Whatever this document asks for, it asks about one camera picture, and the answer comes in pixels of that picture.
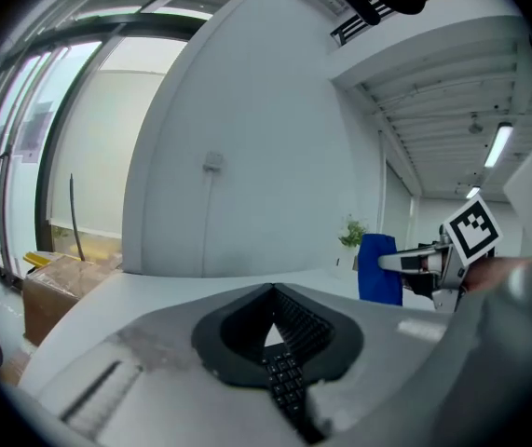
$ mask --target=white countertop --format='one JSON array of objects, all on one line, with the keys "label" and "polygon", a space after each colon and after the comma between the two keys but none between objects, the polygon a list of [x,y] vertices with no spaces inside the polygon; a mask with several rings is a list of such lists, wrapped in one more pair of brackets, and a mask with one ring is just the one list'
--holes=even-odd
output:
[{"label": "white countertop", "polygon": [[[359,299],[357,273],[337,268],[242,278],[163,278],[116,274],[75,305],[32,356],[19,386],[32,396],[70,362],[138,317],[258,283],[295,283]],[[431,300],[404,291],[404,306],[433,310]]]}]

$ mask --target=ceiling light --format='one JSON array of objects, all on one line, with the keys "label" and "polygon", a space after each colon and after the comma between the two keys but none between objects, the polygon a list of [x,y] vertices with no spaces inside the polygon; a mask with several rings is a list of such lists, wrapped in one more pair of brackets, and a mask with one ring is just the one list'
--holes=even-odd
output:
[{"label": "ceiling light", "polygon": [[506,147],[506,143],[510,138],[514,127],[510,123],[499,123],[498,134],[496,134],[496,139],[493,140],[493,145],[491,146],[491,151],[487,160],[485,161],[485,166],[487,168],[492,168],[498,162],[501,152]]},{"label": "ceiling light", "polygon": [[473,198],[479,193],[480,190],[481,187],[472,187],[471,191],[467,194],[467,198]]}]

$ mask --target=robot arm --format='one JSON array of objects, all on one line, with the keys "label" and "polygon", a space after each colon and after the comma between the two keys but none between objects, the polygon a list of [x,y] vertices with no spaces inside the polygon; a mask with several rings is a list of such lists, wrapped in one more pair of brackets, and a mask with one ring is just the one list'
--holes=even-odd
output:
[{"label": "robot arm", "polygon": [[443,226],[440,239],[430,247],[384,255],[379,257],[378,263],[383,270],[405,275],[431,275],[429,292],[420,294],[427,294],[437,311],[453,313],[464,290],[462,281],[469,268],[462,263]]}]

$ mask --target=ceiling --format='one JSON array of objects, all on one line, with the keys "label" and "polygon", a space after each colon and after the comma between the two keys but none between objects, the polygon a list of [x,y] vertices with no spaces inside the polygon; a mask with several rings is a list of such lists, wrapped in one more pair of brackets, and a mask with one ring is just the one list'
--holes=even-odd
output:
[{"label": "ceiling", "polygon": [[[532,50],[496,39],[430,53],[363,84],[398,136],[423,196],[462,199],[473,185],[506,201],[504,183],[532,151]],[[471,115],[483,127],[471,134]],[[514,125],[493,169],[484,161],[498,123]]]}]

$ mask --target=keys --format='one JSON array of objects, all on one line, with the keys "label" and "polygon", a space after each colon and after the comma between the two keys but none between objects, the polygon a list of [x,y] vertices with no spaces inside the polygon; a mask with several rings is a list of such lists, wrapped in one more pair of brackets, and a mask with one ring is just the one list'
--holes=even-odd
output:
[{"label": "keys", "polygon": [[301,406],[299,404],[292,404],[286,408],[286,412],[291,417],[296,417],[301,413]]},{"label": "keys", "polygon": [[289,403],[298,402],[298,398],[296,397],[296,394],[294,394],[293,392],[287,394],[285,398],[286,400],[289,401]]}]

